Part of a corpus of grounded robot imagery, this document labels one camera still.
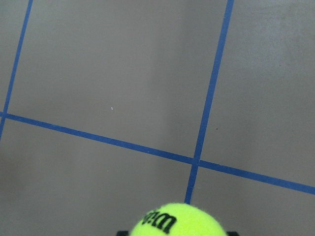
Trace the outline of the yellow Wilson tennis ball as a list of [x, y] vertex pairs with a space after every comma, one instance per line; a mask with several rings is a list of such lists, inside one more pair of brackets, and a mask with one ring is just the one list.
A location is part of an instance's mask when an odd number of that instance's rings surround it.
[[131, 236], [226, 236], [211, 215], [185, 203], [168, 203], [147, 212]]

